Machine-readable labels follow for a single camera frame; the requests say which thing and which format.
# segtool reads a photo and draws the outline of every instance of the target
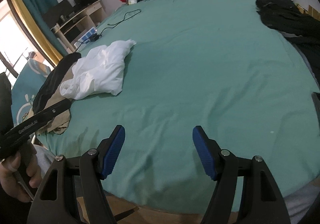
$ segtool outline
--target blue patterned fabric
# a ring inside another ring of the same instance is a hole
[[[11,111],[14,126],[24,120],[50,72],[48,66],[34,59],[29,59],[25,64],[12,88]]]

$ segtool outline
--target white desk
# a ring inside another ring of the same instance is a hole
[[[74,46],[76,41],[78,41],[92,27],[101,23],[105,18],[107,18],[107,15],[104,11],[102,0],[98,0],[75,14],[63,25],[60,26],[59,24],[56,24],[56,26],[54,26],[54,33],[67,48],[74,52],[76,50]],[[69,42],[65,35],[74,27],[77,27],[81,33],[72,42]]]

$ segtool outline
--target wooden floor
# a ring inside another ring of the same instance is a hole
[[[77,200],[81,206],[84,219],[89,223],[83,197],[79,197]],[[134,203],[120,199],[116,196],[107,196],[107,200],[113,215],[117,215],[137,206]],[[233,212],[228,223],[234,223],[236,217],[237,214]],[[118,224],[199,224],[201,220],[202,216],[199,214],[172,214],[143,206],[139,207],[139,210],[130,216],[118,221]]]

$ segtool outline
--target green bed sheet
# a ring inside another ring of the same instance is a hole
[[[68,129],[39,137],[45,146],[79,156],[123,125],[125,143],[104,189],[169,212],[204,213],[215,186],[193,145],[196,125],[236,156],[261,155],[284,196],[318,175],[311,93],[319,89],[295,48],[261,23],[255,0],[143,1],[119,8],[98,32],[138,8],[82,51],[137,41],[123,91],[75,101]]]

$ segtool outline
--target blue gripper pad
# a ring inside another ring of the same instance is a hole
[[[215,180],[217,172],[214,167],[214,158],[197,127],[193,128],[192,139],[206,175],[210,176],[212,180]]]
[[[116,161],[118,159],[119,153],[121,151],[122,145],[124,143],[125,130],[121,126],[116,136],[114,137],[108,152],[103,158],[103,169],[101,175],[106,178],[109,174],[112,173],[113,168],[115,167]]]

